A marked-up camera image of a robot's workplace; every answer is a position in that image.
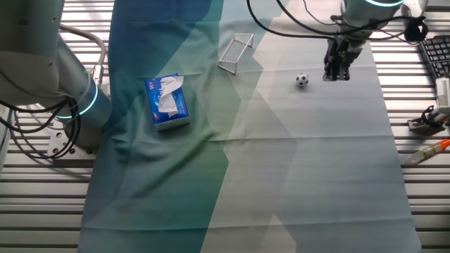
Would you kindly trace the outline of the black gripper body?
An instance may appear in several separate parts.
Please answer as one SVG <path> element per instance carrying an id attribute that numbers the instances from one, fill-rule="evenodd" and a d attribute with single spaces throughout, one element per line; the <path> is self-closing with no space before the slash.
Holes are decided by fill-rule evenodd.
<path id="1" fill-rule="evenodd" d="M 336 37 L 328 40 L 328 49 L 324 57 L 324 64 L 328 66 L 351 65 L 359 56 L 359 48 L 352 47 L 352 41 Z"/>

